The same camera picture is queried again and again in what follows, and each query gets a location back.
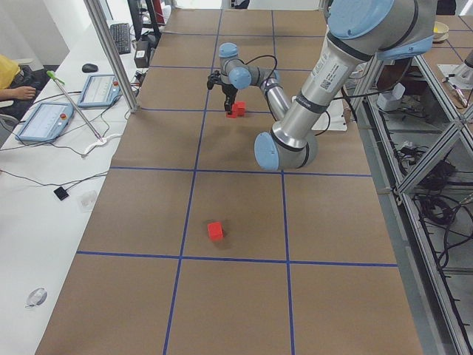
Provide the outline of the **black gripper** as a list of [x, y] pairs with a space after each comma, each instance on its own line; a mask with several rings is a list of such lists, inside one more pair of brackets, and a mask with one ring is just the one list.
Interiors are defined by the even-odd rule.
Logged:
[[238, 89], [232, 84], [222, 84], [222, 92], [225, 94], [224, 109], [226, 113], [232, 113]]

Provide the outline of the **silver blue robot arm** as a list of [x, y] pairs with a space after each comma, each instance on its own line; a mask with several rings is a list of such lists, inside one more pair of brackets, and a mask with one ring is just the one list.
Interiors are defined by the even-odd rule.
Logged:
[[320, 58], [294, 100], [275, 70], [244, 63], [233, 43], [220, 45], [220, 68], [209, 75], [207, 87], [221, 86], [226, 112], [238, 90], [260, 88], [276, 121], [256, 137], [256, 162], [269, 171], [299, 169], [315, 159], [312, 128], [355, 68], [373, 57], [398, 60], [429, 51], [436, 11], [436, 1], [326, 1]]

